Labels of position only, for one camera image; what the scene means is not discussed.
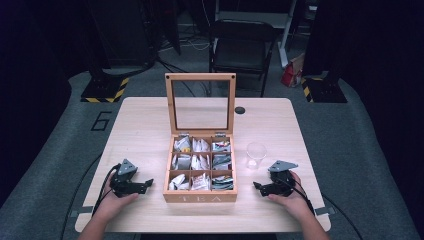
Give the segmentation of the person's left hand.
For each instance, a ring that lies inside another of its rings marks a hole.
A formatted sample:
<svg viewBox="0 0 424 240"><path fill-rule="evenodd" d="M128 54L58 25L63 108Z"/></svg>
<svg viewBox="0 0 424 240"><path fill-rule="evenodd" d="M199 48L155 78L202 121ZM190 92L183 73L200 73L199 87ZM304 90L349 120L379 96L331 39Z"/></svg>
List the person's left hand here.
<svg viewBox="0 0 424 240"><path fill-rule="evenodd" d="M105 221L112 220L122 209L138 198L137 193L124 197L117 197L109 183L106 184L104 190L105 192L94 216Z"/></svg>

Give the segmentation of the clear plastic cup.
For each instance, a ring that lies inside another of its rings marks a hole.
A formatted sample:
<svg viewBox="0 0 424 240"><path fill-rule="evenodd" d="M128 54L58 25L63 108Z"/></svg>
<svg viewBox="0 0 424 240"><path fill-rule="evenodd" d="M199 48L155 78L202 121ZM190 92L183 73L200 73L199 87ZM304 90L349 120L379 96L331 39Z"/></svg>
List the clear plastic cup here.
<svg viewBox="0 0 424 240"><path fill-rule="evenodd" d="M261 143L252 142L247 145L246 155L246 166L249 169L258 169L262 160L267 155L267 149Z"/></svg>

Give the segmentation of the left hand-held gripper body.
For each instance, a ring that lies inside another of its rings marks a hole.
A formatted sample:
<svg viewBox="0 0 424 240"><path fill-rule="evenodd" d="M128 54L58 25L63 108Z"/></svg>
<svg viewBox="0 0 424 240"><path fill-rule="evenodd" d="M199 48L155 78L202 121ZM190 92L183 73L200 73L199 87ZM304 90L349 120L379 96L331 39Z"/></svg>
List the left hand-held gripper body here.
<svg viewBox="0 0 424 240"><path fill-rule="evenodd" d="M110 182L110 187L116 196L123 197L136 193L137 188L147 188L143 187L142 183L135 183L132 181L132 177L136 172L137 167L128 159L124 159L123 162L118 166L118 169L114 173Z"/></svg>

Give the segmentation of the black folding chair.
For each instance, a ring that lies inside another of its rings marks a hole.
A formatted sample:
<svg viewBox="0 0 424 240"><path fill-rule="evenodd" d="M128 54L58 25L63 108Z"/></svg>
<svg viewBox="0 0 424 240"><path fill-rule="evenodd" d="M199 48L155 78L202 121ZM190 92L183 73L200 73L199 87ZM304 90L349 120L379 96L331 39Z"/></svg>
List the black folding chair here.
<svg viewBox="0 0 424 240"><path fill-rule="evenodd" d="M264 95L273 48L279 31L261 21L216 20L209 27L209 71L255 75L238 89Z"/></svg>

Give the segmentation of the red bag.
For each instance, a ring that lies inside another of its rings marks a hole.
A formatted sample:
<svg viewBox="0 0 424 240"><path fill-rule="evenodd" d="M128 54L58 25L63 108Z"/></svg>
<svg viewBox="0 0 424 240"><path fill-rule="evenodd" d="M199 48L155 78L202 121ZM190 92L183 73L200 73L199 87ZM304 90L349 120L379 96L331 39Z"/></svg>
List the red bag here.
<svg viewBox="0 0 424 240"><path fill-rule="evenodd" d="M284 68L281 83L287 87L296 87L300 83L305 54L291 59Z"/></svg>

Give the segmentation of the white desk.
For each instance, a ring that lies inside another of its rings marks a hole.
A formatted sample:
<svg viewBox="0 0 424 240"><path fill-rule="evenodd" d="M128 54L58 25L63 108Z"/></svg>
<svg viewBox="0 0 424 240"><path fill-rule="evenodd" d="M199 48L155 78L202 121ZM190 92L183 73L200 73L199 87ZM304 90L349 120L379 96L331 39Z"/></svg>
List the white desk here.
<svg viewBox="0 0 424 240"><path fill-rule="evenodd" d="M309 0L216 0L215 19L262 21L277 30L281 66L288 64L288 52Z"/></svg>

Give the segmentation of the black stand with striped base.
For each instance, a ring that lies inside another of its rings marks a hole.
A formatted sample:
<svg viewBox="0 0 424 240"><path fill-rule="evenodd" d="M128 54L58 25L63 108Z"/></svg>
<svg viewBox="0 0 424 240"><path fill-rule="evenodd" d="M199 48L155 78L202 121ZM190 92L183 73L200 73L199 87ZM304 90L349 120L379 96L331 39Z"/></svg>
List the black stand with striped base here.
<svg viewBox="0 0 424 240"><path fill-rule="evenodd" d="M114 75L103 71L90 40L90 34L90 28L82 30L80 33L84 63L91 76L89 83L81 94L81 100L91 103L117 102L124 92L129 75Z"/></svg>
<svg viewBox="0 0 424 240"><path fill-rule="evenodd" d="M338 24L342 20L339 0L320 0L308 41L303 66L303 85L310 102L346 103L338 80L340 47Z"/></svg>

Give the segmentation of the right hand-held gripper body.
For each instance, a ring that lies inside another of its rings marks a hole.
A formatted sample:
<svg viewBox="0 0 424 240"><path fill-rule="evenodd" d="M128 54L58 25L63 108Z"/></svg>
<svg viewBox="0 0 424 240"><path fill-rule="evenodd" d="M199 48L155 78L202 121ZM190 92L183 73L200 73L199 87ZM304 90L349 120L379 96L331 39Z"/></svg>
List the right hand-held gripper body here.
<svg viewBox="0 0 424 240"><path fill-rule="evenodd" d="M282 160L275 161L269 168L271 184L265 185L270 194L289 196L295 187L295 180L290 169L296 168L297 164Z"/></svg>

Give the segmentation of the assortment of tea bags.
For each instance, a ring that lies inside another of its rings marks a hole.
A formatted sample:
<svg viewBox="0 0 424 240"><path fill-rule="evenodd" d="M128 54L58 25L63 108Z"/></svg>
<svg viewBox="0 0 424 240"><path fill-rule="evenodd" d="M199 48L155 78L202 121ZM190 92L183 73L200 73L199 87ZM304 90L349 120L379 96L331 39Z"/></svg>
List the assortment of tea bags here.
<svg viewBox="0 0 424 240"><path fill-rule="evenodd" d="M174 140L169 167L169 190L233 190L232 146L228 137Z"/></svg>

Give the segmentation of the wooden tea box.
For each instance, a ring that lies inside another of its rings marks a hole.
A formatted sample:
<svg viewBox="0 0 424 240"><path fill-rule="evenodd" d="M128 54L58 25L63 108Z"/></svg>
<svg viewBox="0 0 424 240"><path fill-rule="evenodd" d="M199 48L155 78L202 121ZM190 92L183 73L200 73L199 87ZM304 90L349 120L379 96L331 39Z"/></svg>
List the wooden tea box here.
<svg viewBox="0 0 424 240"><path fill-rule="evenodd" d="M165 201L234 202L236 75L168 73L165 81L171 127Z"/></svg>

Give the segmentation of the person's right hand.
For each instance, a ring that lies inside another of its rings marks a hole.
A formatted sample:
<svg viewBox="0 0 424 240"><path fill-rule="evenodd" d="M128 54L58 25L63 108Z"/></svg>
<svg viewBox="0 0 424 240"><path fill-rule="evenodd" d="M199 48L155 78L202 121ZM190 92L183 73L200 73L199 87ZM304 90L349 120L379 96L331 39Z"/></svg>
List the person's right hand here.
<svg viewBox="0 0 424 240"><path fill-rule="evenodd" d="M293 171L291 171L291 174L296 182L293 192L287 197L270 194L268 199L282 205L286 211L297 221L299 217L306 215L307 213L311 213L314 216L308 206L307 201L304 199L306 193L301 187L301 180L299 176Z"/></svg>

